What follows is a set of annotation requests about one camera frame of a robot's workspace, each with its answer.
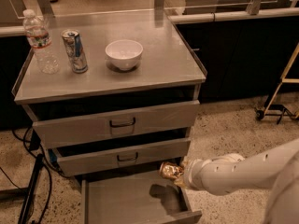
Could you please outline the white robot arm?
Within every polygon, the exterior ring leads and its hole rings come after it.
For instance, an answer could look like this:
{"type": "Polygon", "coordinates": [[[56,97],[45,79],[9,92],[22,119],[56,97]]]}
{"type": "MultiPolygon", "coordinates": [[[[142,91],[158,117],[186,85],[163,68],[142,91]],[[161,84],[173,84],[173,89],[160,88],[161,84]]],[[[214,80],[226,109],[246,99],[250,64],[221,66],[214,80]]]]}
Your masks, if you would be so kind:
{"type": "Polygon", "coordinates": [[[269,189],[263,224],[299,224],[299,139],[244,160],[236,154],[191,160],[175,184],[218,196],[269,189]]]}

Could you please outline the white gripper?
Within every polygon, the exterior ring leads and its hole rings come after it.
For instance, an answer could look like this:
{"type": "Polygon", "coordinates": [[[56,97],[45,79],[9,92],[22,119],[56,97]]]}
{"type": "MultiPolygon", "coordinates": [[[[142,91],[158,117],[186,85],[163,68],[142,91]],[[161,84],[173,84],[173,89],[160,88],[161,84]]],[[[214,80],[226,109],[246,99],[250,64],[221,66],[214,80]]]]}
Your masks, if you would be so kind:
{"type": "Polygon", "coordinates": [[[204,190],[201,178],[203,164],[200,159],[182,160],[180,166],[184,169],[184,175],[178,177],[174,184],[183,189],[204,190]]]}

